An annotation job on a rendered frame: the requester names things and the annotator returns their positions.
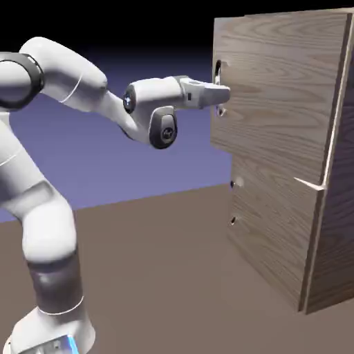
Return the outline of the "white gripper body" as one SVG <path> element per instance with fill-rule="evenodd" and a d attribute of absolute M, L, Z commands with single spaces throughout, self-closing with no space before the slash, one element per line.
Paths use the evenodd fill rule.
<path fill-rule="evenodd" d="M 219 106 L 230 99 L 230 88 L 228 86 L 205 83 L 202 93 L 202 107 Z"/>

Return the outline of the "long curved metal handle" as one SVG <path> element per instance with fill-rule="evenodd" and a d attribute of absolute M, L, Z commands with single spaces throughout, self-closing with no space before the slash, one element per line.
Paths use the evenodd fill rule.
<path fill-rule="evenodd" d="M 215 114 L 218 117 L 222 117 L 225 115 L 226 108 L 225 103 L 230 99 L 230 89 L 221 84 L 221 67 L 222 61 L 218 59 L 215 63 L 214 68 L 214 81 L 213 83 L 217 86 L 221 86 L 219 93 L 221 94 L 221 101 L 216 105 Z"/>

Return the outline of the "large wood cabinet door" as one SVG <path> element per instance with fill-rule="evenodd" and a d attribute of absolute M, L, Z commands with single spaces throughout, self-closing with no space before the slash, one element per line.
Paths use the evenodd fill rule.
<path fill-rule="evenodd" d="M 320 185 L 352 14 L 313 10 L 214 21 L 214 63 L 230 100 L 211 139 Z"/>

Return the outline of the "small wood cabinet door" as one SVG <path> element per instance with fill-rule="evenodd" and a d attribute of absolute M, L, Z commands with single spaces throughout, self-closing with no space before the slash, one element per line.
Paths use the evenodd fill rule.
<path fill-rule="evenodd" d="M 234 225 L 229 219 L 229 237 L 252 267 L 301 310 L 324 191 L 251 157 L 232 157 L 230 181 L 235 176 L 244 178 L 243 217 Z"/>

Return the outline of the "light wood cabinet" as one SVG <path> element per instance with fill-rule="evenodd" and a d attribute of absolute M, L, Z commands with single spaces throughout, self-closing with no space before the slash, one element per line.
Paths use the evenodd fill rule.
<path fill-rule="evenodd" d="M 333 10 L 350 12 L 352 22 L 330 128 L 324 179 L 320 185 L 300 180 L 324 191 L 308 254 L 308 278 L 300 310 L 305 313 L 354 298 L 354 8 Z M 264 162 L 254 156 L 226 152 L 232 157 Z"/>

